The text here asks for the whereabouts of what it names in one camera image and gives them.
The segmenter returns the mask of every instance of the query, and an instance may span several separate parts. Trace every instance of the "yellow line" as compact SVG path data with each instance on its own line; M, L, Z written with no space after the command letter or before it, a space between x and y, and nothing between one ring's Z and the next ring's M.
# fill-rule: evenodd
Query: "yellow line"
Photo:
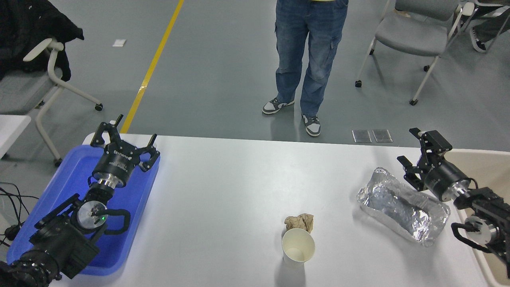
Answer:
M122 125L122 128L120 129L121 133L128 132L131 122L133 121L133 118L135 117L138 106L140 105L140 102L142 101L143 94L145 94L147 85L149 84L150 78L152 77L152 73L154 72L154 69L156 68L156 65L158 64L159 57L161 56L161 52L163 52L163 49L165 48L165 44L168 40L168 36L170 36L170 32L172 31L173 24L175 23L175 20L177 20L177 16L179 15L179 12L181 11L183 2L184 2L184 0L179 0L179 3L177 4L177 7L173 13L172 19L170 19L170 23L168 23L165 34L163 35L163 38L161 39L159 47L156 50L156 54L154 54L154 58L152 59L152 62L150 63L149 70L147 70L147 73L145 74L145 78L143 78L142 85L140 86L140 89L138 90L138 94L136 94L135 100L131 106L131 109L129 110L129 113L127 114L126 120L125 120L124 124Z

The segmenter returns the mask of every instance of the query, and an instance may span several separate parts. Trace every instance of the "gray floor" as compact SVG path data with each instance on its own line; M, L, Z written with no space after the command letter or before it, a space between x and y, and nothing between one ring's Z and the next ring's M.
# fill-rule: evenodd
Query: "gray floor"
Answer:
M67 45L71 83L105 107L96 112L93 104L66 91L47 113L43 124L65 155L100 122L129 112L178 1L52 3L84 29L85 41ZM379 44L363 72L363 88L354 87L385 4L374 0L349 5L318 114L322 134L305 133L299 105L263 115L262 106L276 95L275 3L185 0L129 133L355 144L353 129L388 129L393 143L372 145L417 147L408 130L418 127L440 131L455 148L510 151L510 35L501 35L483 55L460 34L419 103L410 106L431 58ZM115 39L127 42L112 47ZM23 194L40 195L56 169L33 124L9 155L0 161L0 180L16 183ZM26 202L29 208L35 204ZM8 216L12 211L6 206L2 213Z

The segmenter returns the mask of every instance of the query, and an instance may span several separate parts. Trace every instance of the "black jacket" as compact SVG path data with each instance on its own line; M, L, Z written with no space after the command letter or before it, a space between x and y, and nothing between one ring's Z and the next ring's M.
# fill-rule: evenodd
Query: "black jacket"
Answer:
M66 43L83 38L83 30L47 0L0 0L0 79L10 69L44 70L48 55L41 53L30 62L23 57L46 38ZM58 53L56 66L62 80L71 78L65 51Z

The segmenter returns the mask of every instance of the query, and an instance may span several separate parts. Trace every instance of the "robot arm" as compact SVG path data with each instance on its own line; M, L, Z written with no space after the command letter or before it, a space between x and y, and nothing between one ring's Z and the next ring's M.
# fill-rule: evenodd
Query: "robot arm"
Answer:
M99 253L95 245L102 235L116 235L128 230L131 215L124 209L108 209L108 201L115 188L126 186L136 166L148 171L160 153L154 147L153 135L144 148L123 141L117 131L122 119L115 124L101 123L91 146L102 147L104 153L94 168L89 189L83 199L74 194L43 217L30 237L33 247L8 265L0 261L0 284L2 286L46 287L51 281L62 278L61 273L72 279ZM108 132L110 143L105 145L103 132ZM148 153L150 159L140 156ZM123 216L123 227L108 230L108 216Z
M437 131L409 130L420 140L421 157L416 166L405 156L397 157L404 167L404 179L416 190L430 190L439 200L453 200L457 209L471 208L474 214L463 224L451 225L454 236L472 248L493 253L505 265L510 278L510 205L490 188L478 188L476 180L467 177L453 163L444 158L451 144ZM469 188L471 182L475 188ZM464 229L474 241L463 237Z

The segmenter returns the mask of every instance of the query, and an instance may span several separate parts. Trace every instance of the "person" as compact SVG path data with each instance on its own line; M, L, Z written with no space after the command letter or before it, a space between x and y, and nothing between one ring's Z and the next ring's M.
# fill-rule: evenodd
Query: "person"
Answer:
M501 2L502 5L510 5L509 0L499 0L499 2ZM498 8L499 7L494 6L477 6L471 19L473 20L480 18L481 16L493 12ZM485 53L487 51L485 43L494 39L501 27L503 27L501 33L510 29L510 21L508 20L509 15L510 9L507 9L501 15L472 27L469 30L469 36L471 38L471 44L473 45L473 48L480 53ZM461 17L461 26L464 24L467 18L468 16Z
M317 112L333 59L342 38L348 0L277 0L276 49L279 66L276 70L277 96L262 109L275 114L294 104L296 88L301 80L304 45L308 37L309 63L303 81L300 107L306 132L320 134Z

